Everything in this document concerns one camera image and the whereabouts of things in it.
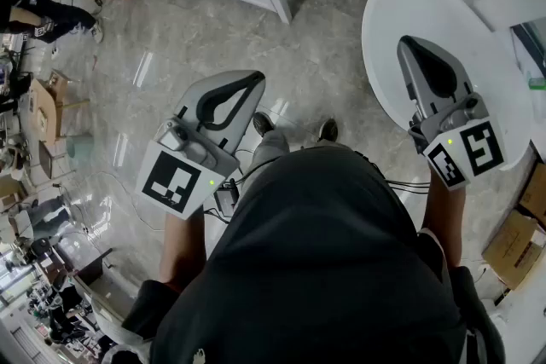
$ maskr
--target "cardboard box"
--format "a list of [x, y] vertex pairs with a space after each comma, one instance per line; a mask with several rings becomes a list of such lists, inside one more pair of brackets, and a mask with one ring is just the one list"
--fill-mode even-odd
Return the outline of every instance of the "cardboard box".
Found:
[[534, 218], [512, 211], [483, 253], [498, 277], [515, 290], [546, 246], [546, 234]]
[[540, 222], [546, 226], [546, 165], [537, 164], [527, 185], [520, 205], [529, 210]]

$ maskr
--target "marble floor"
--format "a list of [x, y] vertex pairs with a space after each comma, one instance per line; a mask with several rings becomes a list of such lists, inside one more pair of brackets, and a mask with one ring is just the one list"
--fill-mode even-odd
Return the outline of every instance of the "marble floor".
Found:
[[[236, 0], [104, 0], [101, 44], [79, 33], [57, 42], [54, 60], [50, 48], [45, 50], [39, 74], [47, 78], [58, 69], [75, 81], [69, 101], [90, 99], [87, 107], [66, 111], [62, 133], [89, 132], [94, 149], [58, 169], [76, 170], [64, 185], [74, 216], [90, 230], [89, 238], [72, 232], [62, 242], [77, 266], [95, 257], [97, 249], [113, 247], [108, 261], [132, 290], [157, 277], [164, 214], [134, 194], [139, 166], [148, 141], [186, 88], [216, 72], [265, 74], [260, 109], [283, 128], [292, 149], [312, 144], [321, 122], [334, 117], [339, 141], [367, 155], [388, 178], [428, 181], [425, 160], [370, 88], [360, 42], [367, 0], [291, 1], [295, 14], [287, 26], [276, 14]], [[240, 148], [252, 151], [258, 141], [251, 127]], [[56, 148], [61, 153], [63, 142]], [[237, 154], [243, 170], [251, 156]], [[484, 268], [481, 252], [533, 160], [529, 149], [512, 170], [493, 171], [468, 189], [463, 263], [476, 279]], [[400, 197], [421, 226], [426, 196]], [[206, 218], [209, 253], [224, 228], [216, 218]], [[485, 298], [502, 290], [491, 271], [477, 287]]]

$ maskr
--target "gray pants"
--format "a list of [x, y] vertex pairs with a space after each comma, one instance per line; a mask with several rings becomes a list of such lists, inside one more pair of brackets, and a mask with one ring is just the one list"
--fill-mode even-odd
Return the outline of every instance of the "gray pants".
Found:
[[55, 235], [59, 231], [59, 228], [68, 221], [70, 216], [66, 209], [60, 210], [57, 216], [53, 217], [48, 222], [44, 221], [45, 216], [51, 212], [57, 211], [63, 206], [62, 197], [59, 196], [54, 199], [46, 200], [28, 212], [28, 215], [31, 218], [32, 232], [34, 233], [35, 240], [41, 238], [47, 239]]
[[[324, 147], [324, 146], [334, 146], [334, 147], [343, 147], [343, 148], [349, 148], [348, 146], [345, 146], [343, 144], [339, 144], [337, 142], [331, 142], [329, 140], [321, 140], [315, 146], [313, 147]], [[279, 130], [270, 130], [264, 135], [264, 138], [262, 138], [262, 142], [259, 143], [258, 147], [256, 147], [256, 150], [254, 151], [253, 155], [253, 162], [250, 164], [250, 167], [248, 168], [248, 172], [250, 172], [252, 169], [255, 169], [259, 165], [263, 164], [266, 161], [269, 161], [270, 159], [279, 158], [283, 155], [287, 155], [290, 153], [290, 148], [288, 147], [288, 142], [285, 136], [280, 132]], [[245, 193], [248, 190], [248, 187], [250, 187], [253, 182], [256, 180], [256, 178], [269, 166], [269, 164], [262, 165], [259, 169], [254, 171], [252, 175], [246, 179], [245, 183], [242, 186], [241, 190], [241, 198], [245, 195]]]

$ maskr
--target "sneaker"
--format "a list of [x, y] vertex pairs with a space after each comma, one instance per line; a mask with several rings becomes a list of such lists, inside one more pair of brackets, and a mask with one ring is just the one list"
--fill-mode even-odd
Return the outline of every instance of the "sneaker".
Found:
[[275, 129], [270, 118], [265, 113], [255, 113], [253, 115], [253, 125], [256, 132], [263, 137], [270, 130]]
[[335, 142], [338, 139], [338, 124], [335, 123], [333, 118], [329, 118], [321, 126], [318, 133], [318, 141], [328, 140], [329, 142]]
[[91, 27], [91, 35], [95, 39], [96, 43], [100, 43], [104, 38], [104, 33], [102, 32], [101, 23], [97, 19], [95, 25]]

